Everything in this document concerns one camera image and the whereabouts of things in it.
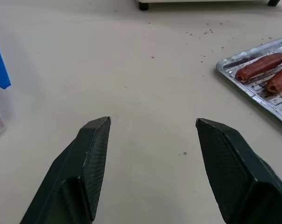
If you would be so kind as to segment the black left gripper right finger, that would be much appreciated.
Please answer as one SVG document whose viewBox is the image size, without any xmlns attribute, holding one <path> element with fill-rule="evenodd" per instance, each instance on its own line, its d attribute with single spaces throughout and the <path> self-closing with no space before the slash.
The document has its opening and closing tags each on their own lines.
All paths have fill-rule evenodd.
<svg viewBox="0 0 282 224">
<path fill-rule="evenodd" d="M 209 184 L 227 224 L 282 224 L 282 181 L 235 129 L 198 118 Z"/>
</svg>

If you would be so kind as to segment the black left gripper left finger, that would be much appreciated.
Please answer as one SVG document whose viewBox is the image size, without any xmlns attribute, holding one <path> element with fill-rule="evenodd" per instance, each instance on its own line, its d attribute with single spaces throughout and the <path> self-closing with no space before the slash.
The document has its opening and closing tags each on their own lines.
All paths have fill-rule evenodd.
<svg viewBox="0 0 282 224">
<path fill-rule="evenodd" d="M 110 117 L 89 121 L 53 161 L 22 224 L 91 224 L 105 166 Z"/>
</svg>

